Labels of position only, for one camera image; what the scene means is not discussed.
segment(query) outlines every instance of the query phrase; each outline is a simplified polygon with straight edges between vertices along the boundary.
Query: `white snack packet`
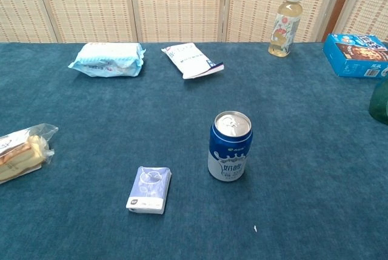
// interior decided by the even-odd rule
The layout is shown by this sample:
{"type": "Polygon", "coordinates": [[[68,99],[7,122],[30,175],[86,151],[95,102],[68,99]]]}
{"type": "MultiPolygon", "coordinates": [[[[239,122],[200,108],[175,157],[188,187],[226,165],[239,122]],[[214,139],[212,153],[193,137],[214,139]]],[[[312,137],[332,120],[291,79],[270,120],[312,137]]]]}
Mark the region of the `white snack packet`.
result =
{"type": "Polygon", "coordinates": [[[162,51],[182,72],[183,79],[192,79],[224,70],[224,64],[214,64],[194,43],[170,46],[162,51]]]}

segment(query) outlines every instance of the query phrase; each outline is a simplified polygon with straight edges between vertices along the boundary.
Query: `green bottle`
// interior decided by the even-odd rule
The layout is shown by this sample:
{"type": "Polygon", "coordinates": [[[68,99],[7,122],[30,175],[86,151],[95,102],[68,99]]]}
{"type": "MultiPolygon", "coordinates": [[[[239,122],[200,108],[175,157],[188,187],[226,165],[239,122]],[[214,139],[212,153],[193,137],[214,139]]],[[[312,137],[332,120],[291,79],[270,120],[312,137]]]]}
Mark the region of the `green bottle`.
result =
{"type": "Polygon", "coordinates": [[[370,99],[369,113],[377,121],[388,125],[388,78],[376,85],[370,99]]]}

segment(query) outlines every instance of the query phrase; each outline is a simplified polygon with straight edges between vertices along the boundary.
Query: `tissue pack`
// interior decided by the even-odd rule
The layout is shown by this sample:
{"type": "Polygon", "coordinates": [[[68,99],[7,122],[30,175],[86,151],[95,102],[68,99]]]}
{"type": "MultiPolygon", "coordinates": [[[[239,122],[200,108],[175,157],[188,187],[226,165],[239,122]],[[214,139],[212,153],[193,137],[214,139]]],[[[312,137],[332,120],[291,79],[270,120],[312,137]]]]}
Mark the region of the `tissue pack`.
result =
{"type": "Polygon", "coordinates": [[[127,209],[135,213],[162,215],[170,178],[171,171],[167,167],[140,166],[127,201],[127,209]]]}

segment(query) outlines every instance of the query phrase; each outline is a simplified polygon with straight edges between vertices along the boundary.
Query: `bottle label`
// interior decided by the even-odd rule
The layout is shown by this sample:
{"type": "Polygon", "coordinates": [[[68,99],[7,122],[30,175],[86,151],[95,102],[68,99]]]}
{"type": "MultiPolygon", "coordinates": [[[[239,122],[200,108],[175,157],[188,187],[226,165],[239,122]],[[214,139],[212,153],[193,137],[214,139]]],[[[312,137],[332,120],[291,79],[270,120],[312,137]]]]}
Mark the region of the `bottle label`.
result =
{"type": "Polygon", "coordinates": [[[271,35],[271,43],[280,46],[282,51],[288,53],[296,30],[298,29],[300,19],[300,16],[285,16],[278,13],[271,35]]]}

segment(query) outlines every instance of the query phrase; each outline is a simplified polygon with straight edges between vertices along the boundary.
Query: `wet wipes pack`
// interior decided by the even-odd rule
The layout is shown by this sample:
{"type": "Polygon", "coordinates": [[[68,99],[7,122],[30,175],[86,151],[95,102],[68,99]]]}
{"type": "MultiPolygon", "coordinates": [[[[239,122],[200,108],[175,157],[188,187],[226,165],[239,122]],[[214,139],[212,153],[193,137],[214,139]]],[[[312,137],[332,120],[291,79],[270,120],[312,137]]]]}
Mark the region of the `wet wipes pack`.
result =
{"type": "Polygon", "coordinates": [[[224,69],[224,63],[215,64],[194,43],[174,45],[162,49],[183,74],[183,79],[209,75],[224,69]]]}
{"type": "Polygon", "coordinates": [[[171,171],[167,167],[140,166],[127,201],[127,209],[135,213],[162,215],[170,179],[171,171]]]}
{"type": "Polygon", "coordinates": [[[138,76],[144,52],[139,43],[87,43],[69,68],[91,77],[138,76]]]}

